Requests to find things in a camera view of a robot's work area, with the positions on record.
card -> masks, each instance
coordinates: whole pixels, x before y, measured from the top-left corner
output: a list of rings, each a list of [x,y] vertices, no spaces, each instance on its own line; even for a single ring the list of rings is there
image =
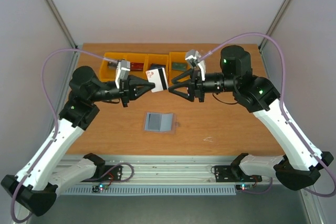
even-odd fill
[[[157,68],[146,71],[147,79],[149,82],[155,83],[155,88],[152,92],[159,92],[168,89],[168,82],[164,68]]]

purple cable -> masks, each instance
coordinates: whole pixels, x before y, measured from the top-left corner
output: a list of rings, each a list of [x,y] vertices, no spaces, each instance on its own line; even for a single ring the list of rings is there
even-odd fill
[[[309,146],[309,144],[304,140],[303,136],[300,134],[300,132],[298,131],[298,129],[295,127],[294,124],[292,124],[289,121],[289,117],[287,116],[284,107],[284,98],[285,98],[285,83],[286,83],[286,66],[285,66],[285,57],[284,57],[284,53],[282,52],[279,44],[270,36],[266,35],[266,34],[262,34],[262,33],[245,33],[245,34],[241,34],[238,36],[235,36],[225,42],[223,42],[222,44],[220,44],[219,46],[215,47],[213,50],[209,51],[206,55],[200,57],[200,61],[205,60],[207,57],[209,57],[210,55],[212,55],[215,51],[219,50],[220,48],[224,47],[225,45],[233,42],[236,39],[240,39],[240,38],[244,38],[244,37],[248,37],[248,36],[259,36],[259,37],[263,37],[268,39],[269,41],[271,41],[273,43],[273,45],[277,48],[279,54],[280,54],[280,59],[281,59],[281,67],[282,67],[282,78],[281,78],[281,96],[280,96],[280,110],[282,112],[282,115],[284,116],[284,118],[286,119],[286,121],[288,121],[288,124],[290,125],[290,127],[294,130],[294,132],[297,134],[297,136],[300,138],[301,142],[304,144],[304,146],[307,148],[307,150],[311,153],[311,155],[313,155],[315,157],[315,159],[322,165],[322,167],[327,171],[327,173],[330,175],[330,177],[332,178],[333,182],[334,182],[334,190],[329,193],[329,194],[320,194],[317,193],[315,191],[309,190],[307,188],[305,188],[305,190],[311,194],[314,194],[316,196],[320,196],[320,197],[332,197],[334,195],[336,195],[336,176],[332,173],[331,169],[319,158],[315,155],[315,152],[313,151],[313,149]]]
[[[56,51],[52,52],[51,54],[49,54],[48,57],[44,60],[43,65],[42,65],[40,79],[41,79],[41,85],[42,85],[43,93],[44,93],[44,95],[45,95],[45,97],[47,99],[48,105],[49,105],[49,107],[51,109],[51,112],[53,114],[53,117],[54,117],[55,131],[54,131],[54,134],[52,135],[52,140],[50,140],[50,142],[46,145],[46,147],[38,155],[38,157],[35,159],[35,161],[31,165],[31,167],[27,171],[27,175],[25,175],[21,179],[21,181],[19,182],[19,184],[15,188],[15,191],[14,191],[13,196],[12,196],[12,201],[10,202],[11,203],[11,213],[10,213],[10,215],[11,215],[13,221],[15,221],[16,223],[23,223],[23,222],[27,221],[32,216],[32,213],[30,212],[29,215],[26,218],[22,219],[22,220],[19,220],[19,219],[16,218],[16,216],[15,216],[15,201],[16,201],[16,197],[17,197],[18,192],[21,189],[23,183],[27,179],[28,175],[32,172],[32,170],[35,168],[35,166],[37,165],[37,163],[41,160],[41,158],[43,157],[43,155],[47,152],[47,150],[49,149],[49,147],[53,143],[54,139],[56,139],[56,135],[58,133],[58,128],[59,128],[58,118],[57,118],[56,111],[55,111],[55,109],[53,107],[53,104],[51,103],[51,100],[50,100],[50,98],[48,96],[48,93],[47,93],[47,90],[46,90],[46,86],[44,84],[44,70],[46,68],[46,65],[47,65],[47,62],[49,61],[49,59],[52,56],[54,56],[56,54],[59,54],[61,52],[81,52],[81,53],[84,53],[84,54],[87,54],[87,55],[90,55],[90,56],[94,56],[94,57],[99,58],[99,59],[108,60],[108,61],[112,61],[112,62],[115,62],[115,63],[118,62],[118,61],[116,61],[114,59],[105,58],[103,56],[95,55],[95,54],[93,54],[91,52],[87,52],[87,51],[84,51],[84,50],[81,50],[81,49],[76,49],[76,48],[64,48],[64,49],[56,50]],[[131,177],[133,177],[133,175],[134,175],[134,169],[132,171],[133,171],[133,174],[131,174],[131,176],[128,179],[125,179],[125,181],[127,181],[127,180],[131,179]]]
[[[119,164],[116,164],[116,165],[112,166],[110,169],[107,170],[107,172],[105,172],[99,178],[88,178],[88,179],[85,179],[84,181],[85,182],[97,181],[97,180],[103,178],[104,176],[106,176],[107,173],[109,173],[110,171],[112,171],[113,169],[115,169],[116,167],[118,167],[120,165],[127,165],[127,166],[129,166],[131,168],[131,171],[132,171],[131,175],[128,178],[126,178],[126,179],[123,179],[123,180],[120,180],[120,181],[113,181],[113,182],[115,182],[115,183],[121,183],[121,182],[129,181],[134,176],[134,167],[130,163],[126,163],[126,162],[119,163]]]
[[[265,194],[268,193],[273,185],[273,178],[269,178],[269,185],[267,187],[267,189],[265,191],[246,191],[246,190],[240,190],[242,193],[247,193],[247,194],[256,194],[256,195],[260,195],[260,194]]]

